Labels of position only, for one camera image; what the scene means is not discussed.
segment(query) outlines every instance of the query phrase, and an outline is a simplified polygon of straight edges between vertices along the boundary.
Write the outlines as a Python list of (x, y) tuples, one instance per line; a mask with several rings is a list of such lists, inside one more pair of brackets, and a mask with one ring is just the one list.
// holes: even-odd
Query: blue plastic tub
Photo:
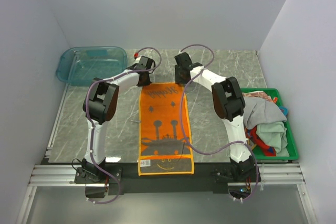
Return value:
[(56, 76), (72, 86), (90, 86), (93, 78), (115, 76), (127, 67), (127, 54), (120, 47), (74, 47), (61, 56)]

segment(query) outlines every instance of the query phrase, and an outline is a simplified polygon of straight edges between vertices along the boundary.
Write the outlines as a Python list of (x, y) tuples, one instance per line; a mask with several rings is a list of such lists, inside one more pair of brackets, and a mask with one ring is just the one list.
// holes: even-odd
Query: marble tabletop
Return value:
[[(133, 62), (135, 50), (126, 50), (129, 65)], [(190, 49), (193, 62), (206, 64), (211, 58), (208, 50)], [(151, 75), (151, 81), (175, 82), (174, 56), (177, 49), (160, 50), (162, 64)], [(234, 76), (240, 87), (265, 88), (265, 80), (260, 68), (256, 51), (216, 50), (216, 58), (208, 69), (221, 76)], [(153, 50), (141, 53), (153, 58), (158, 56)], [(70, 163), (73, 158), (84, 157), (88, 125), (82, 104), (87, 87), (68, 86), (63, 108), (58, 118), (52, 151), (49, 158), (51, 163)], [(139, 142), (138, 101), (141, 88), (133, 87), (119, 94), (117, 111), (109, 123), (106, 135), (105, 153), (109, 162), (137, 162)], [(204, 87), (192, 83), (187, 90), (187, 104), (192, 130), (193, 144), (199, 150), (210, 152), (228, 143), (227, 133), (222, 120), (213, 108), (211, 93)], [(228, 162), (229, 149), (215, 155), (200, 155), (194, 153), (195, 162)]]

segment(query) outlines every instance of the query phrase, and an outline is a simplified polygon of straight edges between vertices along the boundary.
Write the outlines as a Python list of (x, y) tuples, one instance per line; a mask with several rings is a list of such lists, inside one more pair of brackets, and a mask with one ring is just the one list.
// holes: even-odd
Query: light green cloth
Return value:
[(274, 147), (277, 154), (281, 156), (288, 155), (286, 146), (286, 128), (283, 122), (258, 124), (257, 125), (257, 135), (260, 139), (268, 146)]

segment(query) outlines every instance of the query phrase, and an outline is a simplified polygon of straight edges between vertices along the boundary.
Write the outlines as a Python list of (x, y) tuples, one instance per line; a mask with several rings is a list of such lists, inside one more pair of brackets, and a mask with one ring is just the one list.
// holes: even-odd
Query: folded cloth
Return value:
[(249, 93), (243, 93), (243, 96), (245, 97), (260, 97), (265, 99), (266, 101), (269, 102), (274, 102), (270, 96), (268, 96), (265, 92), (263, 91), (254, 91), (254, 92), (249, 92)]
[(266, 144), (260, 139), (260, 137), (257, 135), (257, 127), (254, 127), (254, 128), (250, 131), (250, 134), (251, 134), (251, 136), (252, 136), (254, 142), (256, 143), (256, 145), (258, 145), (258, 146), (261, 148), (261, 150), (262, 150), (262, 152), (263, 152), (263, 154), (264, 154), (265, 156), (267, 156), (267, 157), (272, 157), (272, 156), (273, 156), (273, 157), (274, 157), (274, 156), (277, 155), (275, 149), (274, 149), (273, 147), (271, 147), (271, 146), (266, 145)]
[(244, 125), (251, 130), (261, 123), (275, 123), (287, 121), (279, 107), (263, 98), (244, 97)]
[(289, 157), (287, 148), (283, 148), (280, 152), (277, 153), (278, 157)]
[(282, 122), (257, 125), (257, 135), (268, 146), (274, 147), (277, 153), (287, 146), (286, 128)]

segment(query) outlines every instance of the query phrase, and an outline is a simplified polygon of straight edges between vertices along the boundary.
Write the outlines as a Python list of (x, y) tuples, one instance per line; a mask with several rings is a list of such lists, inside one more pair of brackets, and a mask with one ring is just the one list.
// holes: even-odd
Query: green plastic tray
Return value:
[[(253, 92), (253, 91), (264, 91), (266, 94), (268, 94), (269, 96), (272, 97), (272, 99), (274, 97), (278, 98), (277, 101), (277, 105), (278, 106), (284, 106), (282, 103), (282, 99), (280, 96), (280, 93), (277, 89), (260, 89), (260, 88), (241, 88), (243, 93), (248, 93), (248, 92)], [(285, 127), (287, 128), (287, 132), (286, 132), (286, 137), (287, 137), (287, 151), (289, 153), (289, 157), (267, 157), (263, 154), (261, 148), (259, 146), (256, 146), (253, 149), (254, 154), (256, 155), (258, 160), (297, 160), (299, 159), (299, 153), (298, 153), (298, 149), (296, 147), (295, 141), (294, 141), (294, 137), (292, 134), (292, 130), (290, 128), (289, 122), (287, 120), (287, 122), (283, 123), (285, 125)]]

